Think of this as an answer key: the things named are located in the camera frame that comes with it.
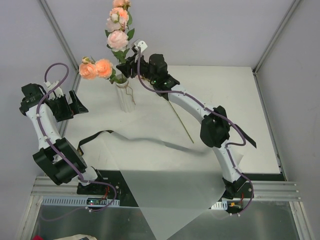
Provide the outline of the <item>aluminium front rail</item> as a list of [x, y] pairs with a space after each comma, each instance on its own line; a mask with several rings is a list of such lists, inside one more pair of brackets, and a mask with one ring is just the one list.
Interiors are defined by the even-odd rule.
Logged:
[[[65, 196], [74, 197], [77, 193], [78, 181], [56, 185], [47, 176], [38, 176], [35, 179], [32, 196]], [[301, 192], [298, 184], [290, 181], [253, 181], [252, 185], [246, 182], [243, 188], [249, 193], [253, 191], [255, 201], [283, 201], [301, 202]]]

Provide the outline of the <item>left aluminium frame post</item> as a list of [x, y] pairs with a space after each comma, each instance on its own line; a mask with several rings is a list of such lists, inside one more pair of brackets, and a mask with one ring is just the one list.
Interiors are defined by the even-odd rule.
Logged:
[[69, 62], [72, 65], [72, 68], [76, 71], [76, 73], [79, 72], [79, 65], [78, 62], [67, 43], [67, 40], [59, 26], [59, 23], [57, 22], [48, 2], [46, 0], [37, 0], [37, 3], [39, 4], [41, 10], [43, 11], [44, 16], [46, 17], [50, 27], [53, 30], [53, 33], [55, 34], [60, 46], [62, 47], [62, 50], [64, 51], [66, 57], [68, 58]]

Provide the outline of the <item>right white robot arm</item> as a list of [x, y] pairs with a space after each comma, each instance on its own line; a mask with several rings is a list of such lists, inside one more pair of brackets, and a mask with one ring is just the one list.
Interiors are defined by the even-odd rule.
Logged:
[[152, 54], [146, 62], [143, 56], [134, 54], [116, 66], [127, 78], [139, 77], [150, 81], [151, 92], [157, 93], [171, 103], [175, 103], [190, 113], [200, 123], [200, 139], [211, 148], [220, 164], [225, 192], [222, 195], [229, 200], [243, 191], [247, 178], [242, 174], [233, 159], [230, 146], [230, 128], [234, 128], [244, 143], [256, 142], [238, 125], [232, 123], [222, 106], [209, 107], [193, 97], [178, 80], [168, 73], [168, 65], [162, 54]]

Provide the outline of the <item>right aluminium frame post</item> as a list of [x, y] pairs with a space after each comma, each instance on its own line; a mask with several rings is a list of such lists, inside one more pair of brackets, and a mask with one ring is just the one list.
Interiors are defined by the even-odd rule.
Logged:
[[264, 62], [267, 60], [268, 56], [272, 52], [273, 48], [275, 47], [277, 41], [281, 37], [283, 31], [285, 30], [286, 26], [288, 25], [289, 21], [297, 11], [298, 7], [302, 3], [302, 0], [293, 0], [285, 12], [283, 18], [281, 19], [279, 25], [277, 26], [275, 32], [273, 33], [271, 39], [269, 40], [268, 44], [266, 45], [261, 57], [259, 58], [257, 64], [252, 69], [252, 73], [254, 76], [257, 75], [261, 67], [263, 66]]

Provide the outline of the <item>red object at bottom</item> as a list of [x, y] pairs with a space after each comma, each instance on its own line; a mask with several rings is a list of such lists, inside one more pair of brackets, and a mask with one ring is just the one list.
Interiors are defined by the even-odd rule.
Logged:
[[41, 236], [36, 235], [32, 238], [32, 240], [44, 240]]

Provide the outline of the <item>black ribbon gold lettering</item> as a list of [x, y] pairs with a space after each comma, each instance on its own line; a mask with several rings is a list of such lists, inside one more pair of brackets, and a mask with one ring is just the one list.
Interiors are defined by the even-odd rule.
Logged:
[[183, 151], [183, 152], [187, 152], [187, 153], [194, 153], [196, 155], [200, 155], [201, 152], [200, 151], [196, 151], [196, 150], [192, 150], [190, 148], [186, 148], [186, 147], [182, 147], [181, 145], [176, 145], [176, 144], [173, 144], [173, 143], [170, 143], [170, 142], [166, 142], [166, 141], [161, 141], [161, 140], [158, 140], [158, 139], [155, 139], [155, 138], [133, 138], [133, 139], [129, 139], [117, 132], [114, 132], [112, 130], [103, 130], [103, 131], [99, 131], [87, 138], [84, 138], [82, 140], [79, 141], [78, 143], [78, 146], [77, 146], [77, 151], [79, 152], [79, 154], [81, 156], [84, 155], [84, 151], [82, 150], [81, 146], [82, 145], [85, 145], [91, 141], [93, 141], [94, 139], [96, 139], [99, 135], [103, 134], [103, 133], [109, 133], [109, 134], [112, 134], [114, 137], [117, 137], [118, 139], [122, 140], [122, 141], [127, 141], [127, 142], [133, 142], [133, 141], [143, 141], [143, 140], [146, 140], [146, 141], [149, 141], [149, 142], [154, 142], [158, 145], [165, 145], [166, 147], [169, 147], [169, 148], [172, 148], [172, 149], [175, 149], [175, 150], [179, 150], [179, 151]]

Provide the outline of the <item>white ribbed vase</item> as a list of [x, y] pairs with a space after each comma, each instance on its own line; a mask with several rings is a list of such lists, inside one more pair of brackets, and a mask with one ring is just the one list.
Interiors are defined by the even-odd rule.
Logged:
[[136, 102], [134, 98], [134, 91], [130, 86], [129, 80], [126, 79], [123, 83], [115, 83], [115, 90], [121, 109], [125, 113], [131, 113], [134, 111]]

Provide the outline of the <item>beige cloth bag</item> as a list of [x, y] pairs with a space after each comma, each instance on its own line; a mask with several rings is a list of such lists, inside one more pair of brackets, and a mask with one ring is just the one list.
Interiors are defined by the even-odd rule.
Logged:
[[97, 238], [87, 234], [76, 234], [59, 238], [59, 240], [97, 240]]

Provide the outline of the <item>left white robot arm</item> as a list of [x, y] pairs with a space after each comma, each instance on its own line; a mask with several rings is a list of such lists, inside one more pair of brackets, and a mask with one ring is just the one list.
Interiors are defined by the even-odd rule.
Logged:
[[32, 156], [35, 163], [56, 185], [69, 183], [78, 177], [81, 184], [88, 185], [94, 194], [102, 194], [106, 188], [105, 181], [99, 178], [96, 169], [87, 166], [80, 151], [61, 137], [56, 127], [58, 122], [88, 113], [75, 92], [69, 92], [71, 103], [68, 103], [61, 90], [54, 91], [48, 97], [39, 84], [27, 84], [21, 90], [24, 98], [19, 110], [31, 120], [38, 139], [38, 152]]

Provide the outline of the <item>aluminium frame post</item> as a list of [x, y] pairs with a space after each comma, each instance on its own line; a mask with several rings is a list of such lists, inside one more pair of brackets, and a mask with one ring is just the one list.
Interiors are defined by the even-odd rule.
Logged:
[[55, 34], [60, 46], [62, 47], [62, 50], [64, 51], [66, 57], [68, 58], [69, 62], [72, 65], [72, 68], [76, 71], [76, 73], [79, 72], [79, 65], [78, 62], [67, 43], [67, 40], [59, 26], [59, 23], [57, 22], [48, 2], [46, 0], [37, 0], [37, 3], [39, 4], [41, 10], [43, 11], [44, 16], [46, 17], [50, 27], [53, 30], [53, 33]]
[[252, 69], [252, 73], [254, 76], [257, 75], [261, 67], [263, 66], [264, 62], [267, 60], [268, 56], [272, 52], [273, 48], [275, 47], [277, 41], [281, 37], [283, 31], [285, 30], [286, 26], [288, 25], [289, 21], [297, 11], [298, 7], [302, 3], [302, 0], [293, 0], [285, 12], [283, 18], [281, 19], [279, 25], [277, 26], [275, 32], [273, 33], [271, 39], [269, 40], [268, 44], [266, 45], [261, 57], [259, 58], [257, 64]]

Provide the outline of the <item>white wrapping paper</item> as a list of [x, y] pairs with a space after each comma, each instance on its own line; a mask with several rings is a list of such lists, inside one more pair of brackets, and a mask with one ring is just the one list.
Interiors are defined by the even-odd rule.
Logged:
[[152, 233], [166, 240], [209, 210], [225, 192], [227, 148], [209, 148], [177, 126], [134, 122], [102, 140]]

